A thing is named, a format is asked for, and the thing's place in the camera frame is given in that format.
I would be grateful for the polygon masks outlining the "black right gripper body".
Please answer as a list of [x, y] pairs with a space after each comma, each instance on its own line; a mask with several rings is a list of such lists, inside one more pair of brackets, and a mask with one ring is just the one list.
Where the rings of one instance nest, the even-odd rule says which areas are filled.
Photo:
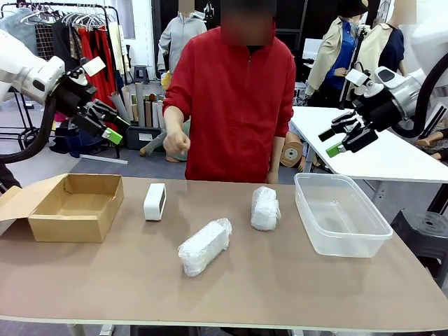
[[380, 92], [372, 97], [359, 96], [353, 101], [354, 111], [367, 125], [382, 132], [402, 120], [401, 112], [393, 102], [390, 92]]

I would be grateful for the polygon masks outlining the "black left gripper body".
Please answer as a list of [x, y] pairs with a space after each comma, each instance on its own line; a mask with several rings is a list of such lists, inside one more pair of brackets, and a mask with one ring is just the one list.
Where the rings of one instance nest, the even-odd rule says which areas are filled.
[[105, 126], [93, 112], [89, 112], [96, 92], [96, 87], [88, 82], [83, 72], [68, 71], [55, 88], [56, 111], [90, 135], [101, 136]]

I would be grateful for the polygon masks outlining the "person's right hand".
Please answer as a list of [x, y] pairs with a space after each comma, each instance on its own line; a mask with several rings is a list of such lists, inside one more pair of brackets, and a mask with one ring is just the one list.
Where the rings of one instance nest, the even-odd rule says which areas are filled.
[[190, 139], [182, 131], [168, 132], [163, 145], [167, 153], [184, 153], [190, 150]]

